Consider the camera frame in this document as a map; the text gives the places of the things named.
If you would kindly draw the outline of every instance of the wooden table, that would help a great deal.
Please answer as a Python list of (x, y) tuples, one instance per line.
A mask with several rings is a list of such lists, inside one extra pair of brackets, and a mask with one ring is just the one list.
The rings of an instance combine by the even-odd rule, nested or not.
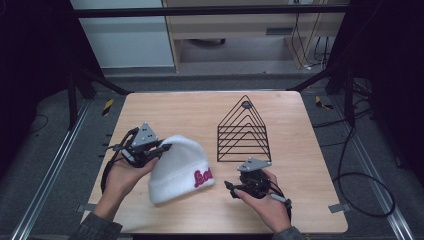
[[(237, 183), (240, 162), (217, 161), (217, 127), (232, 107), (247, 95), (266, 124), (272, 166), (284, 194), (293, 201), (292, 224), (303, 233), (342, 233), (344, 213), (332, 214), (339, 203), (321, 150), (297, 92), (177, 92), (128, 95), (111, 143), (119, 143), (129, 129), (148, 122), (160, 139), (181, 134), (199, 142), (210, 162), (216, 184), (154, 206), (144, 177), (127, 196), (115, 221), (126, 233), (270, 233), (259, 216), (239, 199), (233, 199), (224, 180)], [(91, 194), (101, 196), (100, 180), (108, 151)]]

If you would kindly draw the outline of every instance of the metal frame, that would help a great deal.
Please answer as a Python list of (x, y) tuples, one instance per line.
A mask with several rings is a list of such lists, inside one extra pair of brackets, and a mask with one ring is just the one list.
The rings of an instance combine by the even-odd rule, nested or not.
[[(258, 151), (244, 152), (246, 148)], [(226, 160), (227, 154), (240, 155), (241, 158)], [(248, 157), (259, 158), (259, 156), (266, 156), (267, 159), (260, 160), (271, 162), (266, 126), (252, 101), (244, 95), (218, 124), (217, 161), (245, 162)]]

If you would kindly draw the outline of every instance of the white cabinet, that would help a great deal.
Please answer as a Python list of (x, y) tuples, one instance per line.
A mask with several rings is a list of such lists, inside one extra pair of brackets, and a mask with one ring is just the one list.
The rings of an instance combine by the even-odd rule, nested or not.
[[(74, 9), (162, 7), (161, 0), (71, 0)], [(174, 67), (164, 17), (80, 19), (100, 67), (110, 72)]]

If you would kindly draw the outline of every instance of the knit hat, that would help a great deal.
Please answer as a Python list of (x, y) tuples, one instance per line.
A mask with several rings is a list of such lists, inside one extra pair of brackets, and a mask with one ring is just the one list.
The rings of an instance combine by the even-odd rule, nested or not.
[(197, 189), (213, 185), (212, 172), (202, 146), (184, 136), (174, 135), (163, 140), (172, 144), (150, 173), (149, 196), (159, 204)]

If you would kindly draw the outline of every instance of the black metal stand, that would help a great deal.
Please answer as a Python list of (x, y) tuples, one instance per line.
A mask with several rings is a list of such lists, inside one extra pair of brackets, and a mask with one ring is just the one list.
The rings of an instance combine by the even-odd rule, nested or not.
[(248, 96), (222, 119), (217, 135), (218, 162), (244, 162), (248, 157), (271, 162), (265, 122)]
[[(367, 21), (364, 23), (364, 25), (359, 29), (359, 31), (356, 33), (356, 35), (352, 38), (352, 40), (349, 42), (346, 48), (343, 49), (341, 54), (339, 56), (335, 57), (335, 60), (329, 63), (327, 68), (320, 73), (314, 75), (313, 77), (309, 78), (305, 82), (286, 89), (287, 91), (302, 91), (305, 88), (311, 86), (312, 84), (320, 81), (324, 78), (330, 78), (329, 83), (326, 86), (327, 94), (335, 94), (337, 93), (340, 88), (344, 86), (345, 89), (345, 102), (344, 102), (344, 111), (345, 111), (345, 117), (349, 124), (354, 127), (355, 126), (355, 113), (354, 113), (354, 106), (353, 106), (353, 76), (354, 76), (354, 66), (361, 57), (361, 54), (363, 53), (364, 49), (366, 49), (366, 39), (367, 35), (371, 34), (370, 32), (370, 26), (375, 24), (374, 16), (377, 14), (378, 11), (381, 10), (381, 6), (383, 4), (384, 0), (381, 0), (376, 6), (373, 13), (370, 15), (370, 17), (367, 19)], [(348, 10), (346, 12), (345, 19), (348, 17), (348, 15), (356, 15), (356, 12), (352, 12), (352, 10)]]
[(70, 52), (66, 45), (66, 41), (63, 36), (58, 34), (55, 37), (54, 49), (58, 53), (57, 57), (62, 63), (63, 68), (66, 72), (66, 81), (68, 86), (68, 101), (69, 101), (69, 127), (71, 130), (78, 120), (78, 106), (77, 106), (77, 94), (78, 89), (85, 99), (93, 99), (96, 96), (96, 90), (91, 85), (91, 81), (96, 81), (103, 86), (111, 89), (112, 91), (121, 94), (128, 95), (132, 93), (122, 89), (110, 82), (108, 82), (103, 76), (99, 76), (86, 68), (83, 68), (78, 63), (76, 57)]

